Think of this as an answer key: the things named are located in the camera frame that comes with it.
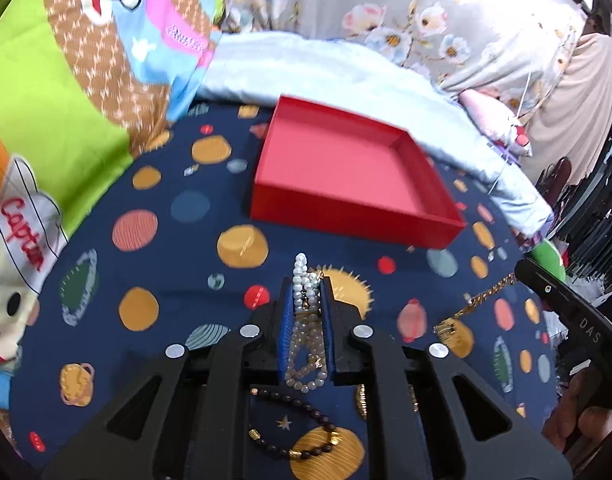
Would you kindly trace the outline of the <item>person's right hand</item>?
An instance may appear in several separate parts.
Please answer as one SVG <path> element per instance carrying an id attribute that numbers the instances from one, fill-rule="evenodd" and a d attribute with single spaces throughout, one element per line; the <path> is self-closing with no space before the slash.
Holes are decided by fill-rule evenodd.
<path id="1" fill-rule="evenodd" d="M 575 429 L 592 444 L 600 443 L 612 431 L 612 411 L 592 406 L 577 414 L 580 396 L 586 385 L 588 368 L 574 375 L 563 392 L 559 404 L 545 422 L 541 434 L 560 452 Z"/>

